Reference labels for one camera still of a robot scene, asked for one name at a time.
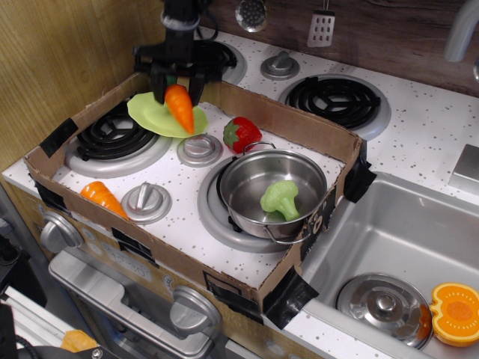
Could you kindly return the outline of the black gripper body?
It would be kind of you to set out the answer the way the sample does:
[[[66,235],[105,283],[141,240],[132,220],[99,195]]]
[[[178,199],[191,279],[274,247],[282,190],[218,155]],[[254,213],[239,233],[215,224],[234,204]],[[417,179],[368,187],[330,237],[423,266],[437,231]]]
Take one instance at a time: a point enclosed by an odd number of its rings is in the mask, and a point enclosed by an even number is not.
[[[196,40],[192,31],[167,30],[165,41],[133,48],[136,72],[222,80],[225,55],[215,38]]]

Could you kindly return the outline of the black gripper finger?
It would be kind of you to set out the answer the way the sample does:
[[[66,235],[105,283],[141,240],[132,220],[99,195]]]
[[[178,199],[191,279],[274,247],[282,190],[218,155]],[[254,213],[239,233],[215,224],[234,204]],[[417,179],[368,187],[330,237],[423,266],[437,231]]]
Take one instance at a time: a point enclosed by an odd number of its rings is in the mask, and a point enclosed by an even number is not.
[[[189,79],[189,96],[192,104],[196,106],[201,98],[205,85],[205,75],[203,73],[196,73]]]
[[[168,88],[168,77],[164,73],[152,72],[150,82],[153,88],[154,99],[163,105],[165,103],[165,92]]]

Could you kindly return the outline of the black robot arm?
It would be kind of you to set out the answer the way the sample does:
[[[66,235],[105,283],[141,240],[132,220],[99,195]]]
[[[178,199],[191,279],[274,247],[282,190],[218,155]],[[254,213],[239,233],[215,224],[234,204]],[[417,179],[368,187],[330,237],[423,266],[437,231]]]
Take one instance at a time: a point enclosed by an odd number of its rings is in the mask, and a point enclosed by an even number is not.
[[[210,1],[166,1],[161,14],[165,27],[162,43],[133,48],[133,68],[149,76],[157,102],[179,77],[189,80],[188,92],[197,105],[206,83],[220,81],[226,60],[212,51],[212,40],[196,40],[201,16],[208,14]]]

